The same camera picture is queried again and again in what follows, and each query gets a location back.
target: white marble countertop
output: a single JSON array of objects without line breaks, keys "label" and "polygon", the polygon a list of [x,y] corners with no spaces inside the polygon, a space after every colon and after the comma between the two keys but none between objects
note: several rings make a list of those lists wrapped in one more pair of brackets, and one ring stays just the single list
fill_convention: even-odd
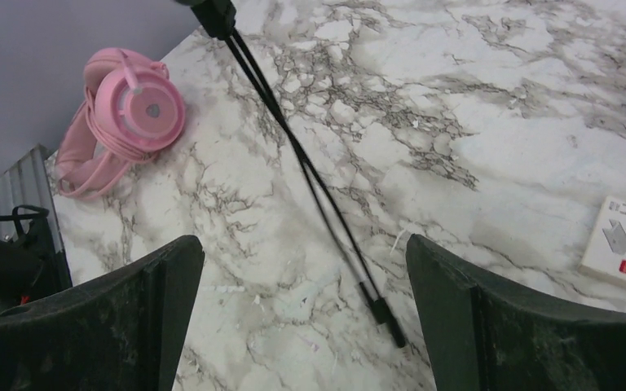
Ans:
[{"label": "white marble countertop", "polygon": [[626,1],[236,5],[410,346],[395,349],[364,308],[229,50],[194,33],[165,58],[186,134],[104,200],[55,197],[75,283],[180,235],[205,246],[174,389],[433,389],[409,232],[626,312],[626,291],[576,271],[603,199],[626,197]]}]

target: gray background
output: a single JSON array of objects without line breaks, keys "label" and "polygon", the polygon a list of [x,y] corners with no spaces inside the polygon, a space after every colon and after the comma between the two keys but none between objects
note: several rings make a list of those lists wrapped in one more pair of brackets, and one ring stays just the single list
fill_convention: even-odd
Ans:
[{"label": "gray background", "polygon": [[58,147],[98,49],[159,59],[197,27],[172,0],[0,0],[0,174],[37,143]]}]

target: white box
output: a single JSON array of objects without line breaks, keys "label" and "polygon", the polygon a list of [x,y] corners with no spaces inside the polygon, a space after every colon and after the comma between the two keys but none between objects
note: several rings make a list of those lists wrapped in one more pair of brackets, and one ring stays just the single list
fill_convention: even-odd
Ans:
[{"label": "white box", "polygon": [[626,200],[606,198],[584,252],[580,272],[626,288]]}]

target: marble table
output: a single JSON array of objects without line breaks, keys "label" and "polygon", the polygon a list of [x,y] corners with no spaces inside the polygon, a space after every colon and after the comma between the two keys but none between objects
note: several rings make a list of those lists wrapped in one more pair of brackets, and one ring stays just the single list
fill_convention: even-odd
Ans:
[{"label": "marble table", "polygon": [[410,345],[375,325],[285,136],[225,45],[198,31],[165,57],[186,134],[103,200],[55,197],[75,283],[201,239],[174,389],[434,389],[410,233],[626,312],[625,290],[576,271],[603,199],[626,197],[626,1],[236,5]]}]

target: pink headphones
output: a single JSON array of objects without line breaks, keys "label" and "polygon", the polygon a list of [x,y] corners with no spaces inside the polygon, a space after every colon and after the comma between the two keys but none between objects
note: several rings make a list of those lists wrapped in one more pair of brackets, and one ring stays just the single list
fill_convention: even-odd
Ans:
[{"label": "pink headphones", "polygon": [[[56,156],[60,194],[92,200],[135,163],[148,163],[183,130],[186,108],[163,63],[107,48],[85,66],[85,102]],[[97,143],[105,151],[94,156]]]}]

